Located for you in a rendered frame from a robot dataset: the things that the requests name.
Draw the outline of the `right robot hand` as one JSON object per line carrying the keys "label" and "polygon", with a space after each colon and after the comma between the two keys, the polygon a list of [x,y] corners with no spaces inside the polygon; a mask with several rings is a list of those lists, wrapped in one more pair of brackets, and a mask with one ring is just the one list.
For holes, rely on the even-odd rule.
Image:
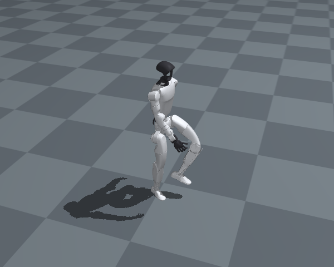
{"label": "right robot hand", "polygon": [[[174,135],[174,134],[173,134]],[[183,144],[188,144],[188,143],[185,143],[185,142],[181,142],[180,140],[178,140],[178,138],[174,135],[174,137],[176,138],[176,140],[174,140],[172,143],[174,144],[174,147],[176,148],[176,150],[178,152],[183,152],[185,151],[185,149],[187,149],[188,147],[185,147]],[[185,149],[183,149],[185,148]],[[182,149],[182,150],[181,150]]]}

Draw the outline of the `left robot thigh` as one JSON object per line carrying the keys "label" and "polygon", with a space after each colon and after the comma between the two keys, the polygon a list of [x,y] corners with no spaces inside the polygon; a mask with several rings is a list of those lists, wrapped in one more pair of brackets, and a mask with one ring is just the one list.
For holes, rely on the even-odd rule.
{"label": "left robot thigh", "polygon": [[192,141],[190,144],[190,150],[194,153],[199,152],[201,148],[200,141],[191,126],[177,115],[169,116],[169,118],[171,119],[170,128],[176,127],[178,132]]}

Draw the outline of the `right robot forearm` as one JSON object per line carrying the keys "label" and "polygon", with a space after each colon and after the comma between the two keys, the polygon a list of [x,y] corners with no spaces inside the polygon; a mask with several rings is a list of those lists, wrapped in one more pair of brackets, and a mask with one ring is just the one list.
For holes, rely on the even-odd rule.
{"label": "right robot forearm", "polygon": [[171,142],[173,142],[174,140],[176,140],[176,138],[174,137],[174,133],[172,131],[172,129],[170,129],[169,125],[167,122],[164,122],[161,116],[156,116],[156,122],[158,124],[158,126],[160,128],[162,128],[162,130],[165,132],[165,134],[167,135],[167,137],[169,138],[169,140]]}

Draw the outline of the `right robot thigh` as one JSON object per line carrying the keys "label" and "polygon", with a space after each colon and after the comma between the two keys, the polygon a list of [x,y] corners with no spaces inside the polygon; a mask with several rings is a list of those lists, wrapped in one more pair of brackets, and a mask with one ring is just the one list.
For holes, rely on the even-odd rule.
{"label": "right robot thigh", "polygon": [[166,137],[163,135],[161,129],[157,129],[152,135],[151,135],[151,141],[155,144],[154,152],[156,156],[156,167],[160,171],[160,169],[164,168],[165,162],[166,162],[166,156],[167,156],[167,143],[166,143]]}

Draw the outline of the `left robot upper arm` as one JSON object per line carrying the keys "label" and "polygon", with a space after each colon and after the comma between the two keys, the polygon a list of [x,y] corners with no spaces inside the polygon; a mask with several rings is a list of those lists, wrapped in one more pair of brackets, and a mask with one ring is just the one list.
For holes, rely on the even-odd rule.
{"label": "left robot upper arm", "polygon": [[178,81],[177,81],[176,79],[174,79],[174,78],[171,78],[171,80],[174,81],[174,83],[175,83],[175,87],[176,87],[177,84],[178,84]]}

